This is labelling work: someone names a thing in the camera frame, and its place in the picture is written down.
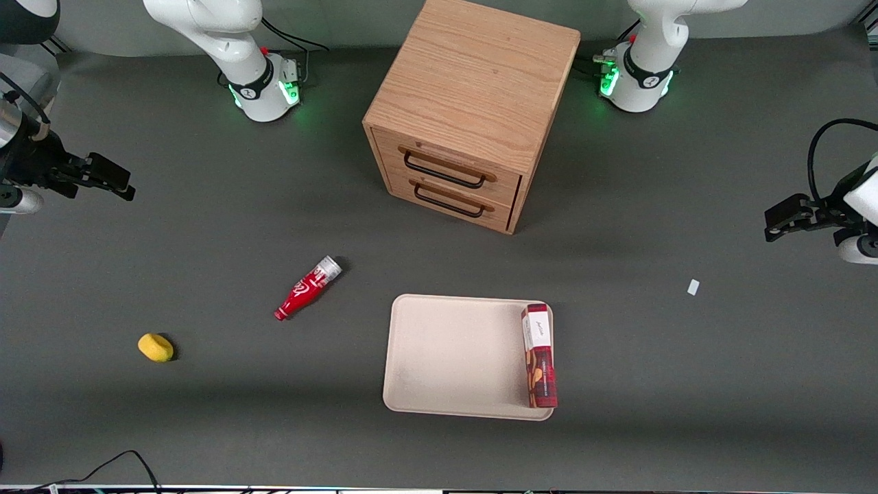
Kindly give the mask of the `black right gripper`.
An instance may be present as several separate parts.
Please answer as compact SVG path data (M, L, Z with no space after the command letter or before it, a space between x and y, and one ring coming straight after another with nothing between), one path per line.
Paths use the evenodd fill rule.
M40 187L74 199L80 187L109 191L120 199L133 201L136 188L131 173L96 152L84 159L65 150L56 132L35 140L31 128L19 128L2 147L2 182L18 187Z

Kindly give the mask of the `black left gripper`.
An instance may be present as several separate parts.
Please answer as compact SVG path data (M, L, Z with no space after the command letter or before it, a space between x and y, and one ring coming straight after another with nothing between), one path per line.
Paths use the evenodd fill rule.
M811 194L822 214L822 219L852 231L866 231L866 220L846 203L844 197L856 190L864 180L840 180L829 195L820 196L816 181L811 181ZM795 193L765 210L765 240L774 243L784 235L799 231L814 231L822 227L814 219L810 197Z

